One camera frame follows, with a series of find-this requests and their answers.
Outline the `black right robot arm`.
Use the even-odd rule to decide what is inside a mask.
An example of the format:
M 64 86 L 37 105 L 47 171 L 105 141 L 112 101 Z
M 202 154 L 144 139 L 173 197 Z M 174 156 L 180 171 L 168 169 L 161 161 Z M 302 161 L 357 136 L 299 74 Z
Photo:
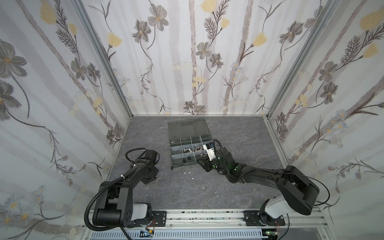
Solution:
M 214 170 L 232 184 L 258 184 L 280 191 L 280 196 L 265 200 L 253 218 L 261 226 L 277 226 L 278 221 L 290 213 L 309 216 L 314 207 L 329 201 L 318 202 L 320 181 L 304 175 L 292 165 L 284 169 L 263 169 L 238 163 L 217 139 L 193 145 L 193 148 L 203 151 L 196 161 L 207 173 Z

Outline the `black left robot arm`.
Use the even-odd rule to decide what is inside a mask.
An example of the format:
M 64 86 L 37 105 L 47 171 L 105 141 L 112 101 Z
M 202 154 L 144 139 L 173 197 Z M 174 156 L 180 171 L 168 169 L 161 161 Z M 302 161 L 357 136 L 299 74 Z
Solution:
M 127 151 L 125 157 L 131 163 L 129 170 L 112 181 L 101 183 L 85 209 L 84 222 L 94 232 L 120 228 L 130 240 L 126 228 L 155 224 L 151 204 L 134 203 L 133 190 L 139 182 L 147 185 L 156 179 L 160 154 L 155 150 L 135 148 Z

